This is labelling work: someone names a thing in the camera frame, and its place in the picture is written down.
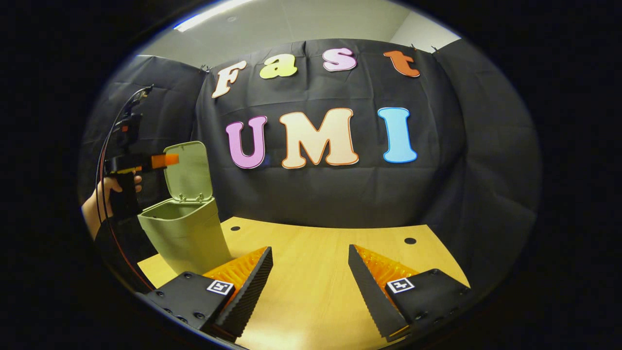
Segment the person's hand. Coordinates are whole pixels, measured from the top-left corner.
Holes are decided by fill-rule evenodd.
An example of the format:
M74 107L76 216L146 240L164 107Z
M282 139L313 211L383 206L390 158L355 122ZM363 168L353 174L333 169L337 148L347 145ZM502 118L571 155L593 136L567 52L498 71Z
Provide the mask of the person's hand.
M139 185L142 181L142 177L140 176L134 176L134 184L136 185L136 192L140 192L142 190L142 186ZM121 185L119 185L119 182L117 182L117 180L113 177L104 177L104 191L103 193L106 196L106 212L108 213L108 217L112 217L114 215L113 213L113 208L112 205L110 203L110 190L114 191L114 192L122 192L123 189L121 189ZM101 219L104 220L106 215L104 213L104 198L102 195L102 188L101 188L101 182L97 185L97 191L99 191L97 193L97 196L99 196L99 202L100 202L100 216Z

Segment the black sleeve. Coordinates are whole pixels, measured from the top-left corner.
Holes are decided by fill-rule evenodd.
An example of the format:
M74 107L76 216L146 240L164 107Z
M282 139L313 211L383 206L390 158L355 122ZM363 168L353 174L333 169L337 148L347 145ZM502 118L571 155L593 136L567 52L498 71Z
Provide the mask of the black sleeve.
M153 246L136 244L137 240L147 240L137 218L133 217L123 222L111 218L102 223L95 237L95 246L102 259L132 289L148 293L155 287L142 272L138 262L157 254L157 251Z

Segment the orange soft gripper pad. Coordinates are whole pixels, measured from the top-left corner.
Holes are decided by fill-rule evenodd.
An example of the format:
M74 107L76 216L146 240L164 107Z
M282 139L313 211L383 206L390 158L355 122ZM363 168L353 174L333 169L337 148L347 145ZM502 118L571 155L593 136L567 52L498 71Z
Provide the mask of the orange soft gripper pad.
M393 306L395 306L395 303L393 303L393 300L384 289L384 286L386 286L386 284L390 281L418 275L419 272L408 266L402 265L397 261L391 260L384 255L372 252L369 249L359 247L356 244L354 244L354 247L358 252L358 255L360 255L363 259L369 272L371 272L371 275L374 276L374 280L376 280L376 283L380 289L382 289L384 294L387 296L387 299L389 299Z
M151 156L151 168L158 169L165 166L178 164L179 154L155 154Z
M235 299L244 282L248 279L248 276L253 272L253 269L257 265L261 255L266 251L268 247L263 247L255 250L254 252L243 255L237 259L234 259L224 265L220 265L209 272L203 274L204 277L209 277L214 280L233 283L235 291L233 292L227 304L223 310L231 303L231 300Z

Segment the ceiling light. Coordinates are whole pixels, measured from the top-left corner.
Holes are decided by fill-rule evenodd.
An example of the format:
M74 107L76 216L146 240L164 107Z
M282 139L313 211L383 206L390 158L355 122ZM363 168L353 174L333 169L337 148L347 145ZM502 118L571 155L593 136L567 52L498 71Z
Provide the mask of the ceiling light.
M250 2L250 1L252 0L229 0L229 1L223 2L222 4L216 7L213 7L201 14L197 14L196 16L193 16L190 19L183 21L180 24L177 24L173 29L177 29L180 32L185 32L188 29L205 22L207 19L214 17L217 14L221 14L227 10L230 10L242 4L246 4L247 2Z

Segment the wooden table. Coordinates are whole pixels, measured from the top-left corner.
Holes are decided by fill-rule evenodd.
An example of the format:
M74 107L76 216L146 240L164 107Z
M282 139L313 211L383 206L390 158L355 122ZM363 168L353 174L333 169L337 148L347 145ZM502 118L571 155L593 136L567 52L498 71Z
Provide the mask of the wooden table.
M388 345L348 266L350 244L419 272L439 268L470 286L458 263L426 225L324 229L239 217L221 225L234 258L272 247L274 267L244 333L236 340L253 350L379 349ZM235 226L240 229L232 231ZM408 237L417 242L406 244ZM177 276L160 255L138 265L156 288Z

